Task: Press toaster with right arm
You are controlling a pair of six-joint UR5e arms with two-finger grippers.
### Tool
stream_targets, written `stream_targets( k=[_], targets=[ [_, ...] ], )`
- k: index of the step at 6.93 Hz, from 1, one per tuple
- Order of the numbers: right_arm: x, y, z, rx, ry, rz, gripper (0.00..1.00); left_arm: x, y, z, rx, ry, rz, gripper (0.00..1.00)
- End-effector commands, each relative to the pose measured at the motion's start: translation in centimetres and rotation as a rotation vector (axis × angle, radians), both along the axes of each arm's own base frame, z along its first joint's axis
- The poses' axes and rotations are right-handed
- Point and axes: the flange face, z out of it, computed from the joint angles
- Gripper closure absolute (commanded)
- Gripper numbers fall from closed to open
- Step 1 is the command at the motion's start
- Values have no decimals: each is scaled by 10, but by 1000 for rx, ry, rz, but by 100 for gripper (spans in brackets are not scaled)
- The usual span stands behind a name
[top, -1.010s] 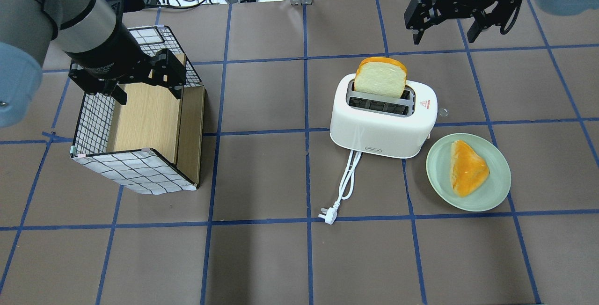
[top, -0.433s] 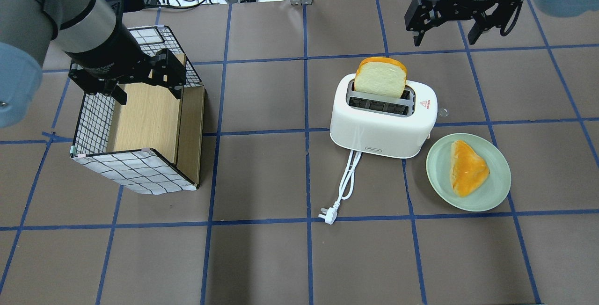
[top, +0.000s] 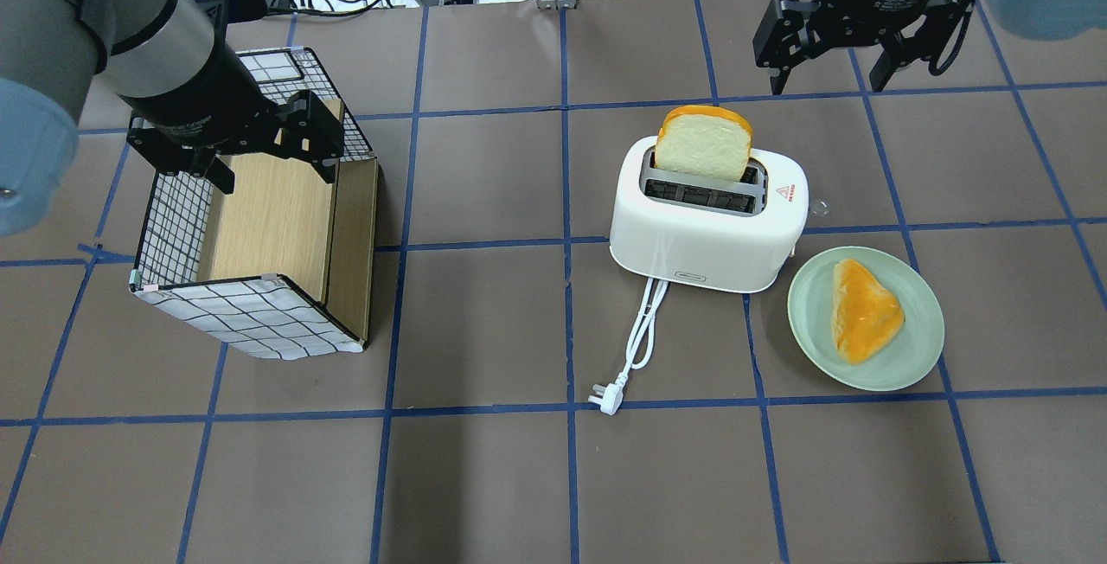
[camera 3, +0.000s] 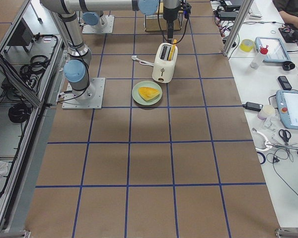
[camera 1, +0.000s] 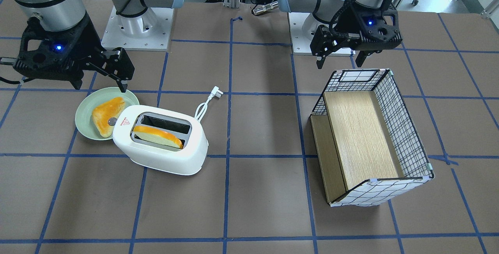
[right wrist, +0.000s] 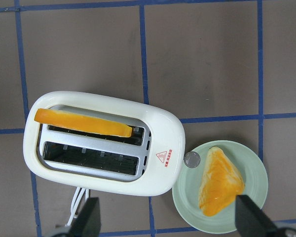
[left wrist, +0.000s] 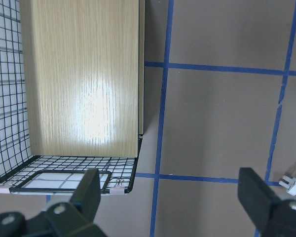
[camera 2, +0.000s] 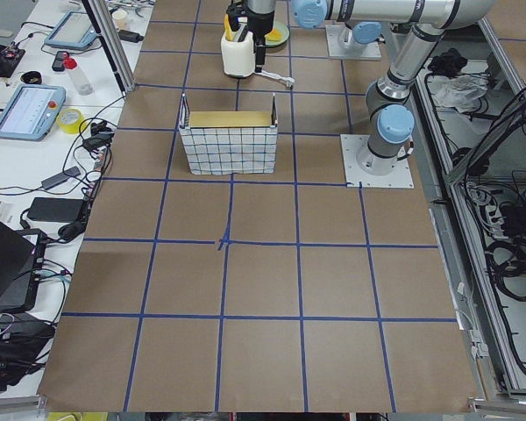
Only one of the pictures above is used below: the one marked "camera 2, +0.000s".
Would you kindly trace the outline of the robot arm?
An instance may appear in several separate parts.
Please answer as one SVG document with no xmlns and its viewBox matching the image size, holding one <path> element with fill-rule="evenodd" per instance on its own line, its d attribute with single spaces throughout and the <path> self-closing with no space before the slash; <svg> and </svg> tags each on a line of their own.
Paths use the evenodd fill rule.
<svg viewBox="0 0 526 421">
<path fill-rule="evenodd" d="M 373 141 L 379 136 L 380 110 L 406 103 L 419 70 L 444 32 L 478 22 L 493 6 L 491 0 L 294 1 L 292 12 L 295 22 L 305 29 L 317 28 L 325 21 L 411 25 L 388 71 L 366 93 L 372 127 L 369 139 Z"/>
</svg>

